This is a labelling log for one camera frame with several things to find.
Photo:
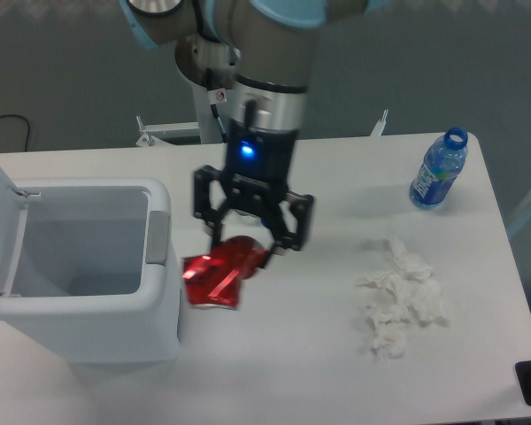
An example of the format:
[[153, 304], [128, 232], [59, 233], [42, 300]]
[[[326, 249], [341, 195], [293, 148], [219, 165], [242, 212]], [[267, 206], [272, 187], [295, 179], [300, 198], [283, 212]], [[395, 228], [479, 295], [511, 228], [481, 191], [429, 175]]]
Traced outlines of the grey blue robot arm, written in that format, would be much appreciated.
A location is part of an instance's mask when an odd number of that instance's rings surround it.
[[229, 89], [221, 169], [194, 173], [193, 213], [219, 246], [232, 211], [259, 218], [272, 251], [303, 248], [314, 199], [290, 190], [311, 67], [324, 26], [381, 7], [378, 1], [124, 1], [138, 41], [189, 50], [181, 70], [207, 89]]

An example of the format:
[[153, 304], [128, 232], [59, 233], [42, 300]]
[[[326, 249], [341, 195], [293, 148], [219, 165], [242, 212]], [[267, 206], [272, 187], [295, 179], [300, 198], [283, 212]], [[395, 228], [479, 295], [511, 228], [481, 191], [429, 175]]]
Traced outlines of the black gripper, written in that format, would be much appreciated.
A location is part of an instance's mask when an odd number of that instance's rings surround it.
[[[204, 222], [211, 248], [221, 245], [230, 210], [258, 216], [273, 239], [259, 265], [267, 268], [274, 255], [301, 251], [310, 234], [314, 196], [289, 191], [287, 183], [299, 131], [246, 128], [231, 119], [227, 135], [222, 171], [205, 165], [194, 172], [193, 216]], [[226, 196], [217, 209], [211, 205], [212, 182], [219, 182]]]

